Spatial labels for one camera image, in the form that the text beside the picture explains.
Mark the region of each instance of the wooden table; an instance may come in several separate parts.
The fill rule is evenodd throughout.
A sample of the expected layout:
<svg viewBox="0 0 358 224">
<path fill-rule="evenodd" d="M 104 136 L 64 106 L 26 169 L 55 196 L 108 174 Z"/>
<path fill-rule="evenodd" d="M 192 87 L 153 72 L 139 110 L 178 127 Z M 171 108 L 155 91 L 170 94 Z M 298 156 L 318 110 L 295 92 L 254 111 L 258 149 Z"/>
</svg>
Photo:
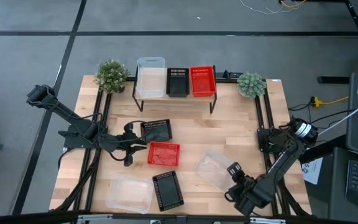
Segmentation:
<svg viewBox="0 0 358 224">
<path fill-rule="evenodd" d="M 267 80 L 267 86 L 275 126 L 287 124 L 289 114 L 281 81 Z M 132 87 L 133 82 L 126 82 L 126 89 L 123 93 L 113 94 L 107 121 L 109 133 L 122 134 L 124 125 L 133 120 L 153 121 L 169 118 L 173 133 L 171 142 L 181 144 L 179 166 L 148 165 L 148 149 L 146 149 L 134 154 L 133 165 L 124 167 L 122 162 L 114 161 L 107 152 L 102 150 L 91 212 L 128 212 L 111 209 L 105 205 L 110 181 L 117 174 L 151 180 L 154 175 L 176 170 L 185 201 L 184 206 L 160 212 L 154 194 L 150 214 L 241 215 L 233 207 L 233 203 L 224 199 L 222 192 L 200 178 L 195 171 L 203 154 L 208 149 L 215 149 L 227 158 L 240 163 L 248 175 L 256 177 L 265 173 L 263 155 L 259 151 L 256 137 L 256 129 L 259 125 L 255 101 L 242 97 L 238 93 L 236 84 L 217 83 L 218 100 L 213 114 L 209 113 L 208 103 L 176 99 L 150 101 L 144 107 L 143 112 L 140 112 L 132 99 Z M 92 114 L 97 92 L 98 86 L 93 82 L 93 76 L 85 75 L 75 112 L 80 116 Z M 101 102 L 101 111 L 103 111 L 104 99 Z M 263 99 L 261 105 L 266 124 Z M 140 136 L 139 125 L 134 126 L 134 131 Z M 75 149 L 62 159 L 50 208 L 58 207 L 78 183 L 84 151 L 84 149 Z M 286 173 L 285 183 L 295 200 L 305 211 L 311 213 L 299 162 L 294 163 Z M 84 187 L 80 208 L 85 207 L 87 192 L 88 185 Z M 272 214 L 270 205 L 264 209 L 256 208 L 254 211 L 261 215 Z"/>
</svg>

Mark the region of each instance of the white cable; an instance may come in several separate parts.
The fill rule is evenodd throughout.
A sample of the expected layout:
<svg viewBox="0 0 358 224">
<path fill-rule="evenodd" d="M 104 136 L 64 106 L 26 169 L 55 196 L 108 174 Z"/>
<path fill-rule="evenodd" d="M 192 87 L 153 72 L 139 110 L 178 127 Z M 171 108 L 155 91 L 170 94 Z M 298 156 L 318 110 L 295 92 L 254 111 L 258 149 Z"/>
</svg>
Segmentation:
<svg viewBox="0 0 358 224">
<path fill-rule="evenodd" d="M 239 0 L 239 1 L 241 2 L 241 4 L 242 4 L 244 7 L 247 7 L 247 8 L 249 8 L 250 10 L 252 10 L 252 11 L 254 11 L 254 12 L 260 12 L 260 13 L 263 13 L 263 14 L 265 14 L 265 15 L 279 14 L 279 13 L 283 13 L 283 12 L 290 12 L 290 11 L 292 11 L 292 10 L 299 9 L 299 4 L 298 4 L 298 2 L 297 2 L 297 1 L 295 1 L 295 2 L 296 2 L 296 6 L 297 6 L 297 7 L 292 8 L 292 9 L 287 10 L 287 11 L 281 11 L 281 10 L 283 9 L 283 7 L 284 7 L 284 5 L 282 4 L 282 5 L 281 5 L 281 8 L 280 8 L 278 11 L 276 11 L 276 12 L 274 12 L 274 11 L 270 10 L 270 9 L 269 9 L 269 8 L 267 8 L 267 7 L 266 7 L 266 9 L 267 9 L 267 10 L 269 10 L 270 12 L 264 12 L 264 11 L 260 11 L 260 10 L 255 10 L 255 9 L 253 9 L 252 7 L 245 5 L 245 4 L 242 2 L 242 0 Z"/>
<path fill-rule="evenodd" d="M 351 114 L 347 115 L 345 118 L 343 118 L 342 120 L 340 120 L 340 121 L 337 122 L 336 124 L 332 125 L 331 127 L 325 129 L 324 131 L 321 131 L 321 132 L 318 134 L 318 136 L 324 134 L 325 132 L 327 132 L 327 131 L 330 130 L 331 128 L 333 128 L 333 127 L 339 125 L 339 123 L 341 123 L 342 121 L 346 120 L 347 118 L 350 118 L 351 116 L 353 116 L 353 115 L 354 115 L 355 113 L 357 113 L 357 112 L 358 112 L 358 109 L 356 109 L 356 110 L 353 111 Z"/>
</svg>

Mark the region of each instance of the yellow cable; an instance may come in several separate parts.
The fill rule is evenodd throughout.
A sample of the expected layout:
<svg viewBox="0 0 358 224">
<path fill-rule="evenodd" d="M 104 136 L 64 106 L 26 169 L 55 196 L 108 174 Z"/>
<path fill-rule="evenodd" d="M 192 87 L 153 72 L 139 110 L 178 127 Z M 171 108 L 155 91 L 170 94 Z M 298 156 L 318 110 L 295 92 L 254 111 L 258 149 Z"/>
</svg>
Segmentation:
<svg viewBox="0 0 358 224">
<path fill-rule="evenodd" d="M 289 5 L 285 4 L 284 0 L 282 0 L 281 3 L 286 7 L 294 8 L 294 7 L 298 7 L 300 4 L 304 3 L 305 1 L 307 1 L 307 0 L 303 0 L 302 2 L 299 2 L 297 5 L 294 5 L 294 6 L 289 6 Z"/>
<path fill-rule="evenodd" d="M 344 97 L 344 98 L 341 98 L 341 99 L 339 99 L 339 100 L 334 100 L 334 101 L 327 102 L 327 103 L 320 101 L 320 104 L 321 104 L 321 105 L 330 105 L 330 104 L 337 103 L 337 102 L 340 102 L 340 101 L 346 100 L 346 99 L 348 99 L 348 96 L 347 96 L 347 97 Z"/>
</svg>

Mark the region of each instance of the succulent plant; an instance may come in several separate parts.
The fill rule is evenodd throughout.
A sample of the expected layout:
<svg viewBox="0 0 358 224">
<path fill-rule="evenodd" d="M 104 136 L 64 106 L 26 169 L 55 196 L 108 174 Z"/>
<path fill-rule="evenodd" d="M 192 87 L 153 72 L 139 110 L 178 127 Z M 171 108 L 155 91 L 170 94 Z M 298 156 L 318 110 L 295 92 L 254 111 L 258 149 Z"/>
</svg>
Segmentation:
<svg viewBox="0 0 358 224">
<path fill-rule="evenodd" d="M 99 64 L 95 82 L 106 93 L 122 93 L 125 81 L 131 73 L 117 60 L 108 60 Z"/>
<path fill-rule="evenodd" d="M 243 97 L 254 99 L 256 96 L 262 96 L 265 94 L 267 87 L 263 78 L 256 73 L 246 72 L 237 79 L 239 93 Z"/>
</svg>

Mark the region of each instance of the plastic bin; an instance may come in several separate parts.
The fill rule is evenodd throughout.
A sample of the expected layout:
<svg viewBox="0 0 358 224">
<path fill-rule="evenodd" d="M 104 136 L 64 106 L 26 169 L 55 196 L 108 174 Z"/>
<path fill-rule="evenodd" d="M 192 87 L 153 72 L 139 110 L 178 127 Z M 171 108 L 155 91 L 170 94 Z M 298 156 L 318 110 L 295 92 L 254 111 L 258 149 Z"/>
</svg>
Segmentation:
<svg viewBox="0 0 358 224">
<path fill-rule="evenodd" d="M 143 98 L 159 98 L 165 95 L 167 69 L 162 57 L 146 57 L 137 60 L 136 90 Z"/>
<path fill-rule="evenodd" d="M 106 206 L 146 214 L 152 202 L 154 185 L 151 180 L 137 180 L 117 175 L 111 180 Z"/>
<path fill-rule="evenodd" d="M 161 212 L 185 204 L 175 171 L 154 176 L 153 183 Z"/>
<path fill-rule="evenodd" d="M 148 164 L 178 166 L 180 145 L 165 142 L 150 142 Z"/>
<path fill-rule="evenodd" d="M 215 74 L 212 66 L 190 67 L 190 77 L 194 97 L 212 96 L 216 93 Z"/>
<path fill-rule="evenodd" d="M 172 139 L 171 122 L 169 119 L 141 123 L 140 131 L 142 136 L 145 136 L 143 141 L 146 143 Z"/>
<path fill-rule="evenodd" d="M 218 151 L 208 150 L 197 166 L 197 174 L 221 192 L 227 192 L 235 184 L 226 170 L 233 163 Z"/>
<path fill-rule="evenodd" d="M 187 97 L 190 94 L 188 68 L 167 68 L 167 95 Z"/>
</svg>

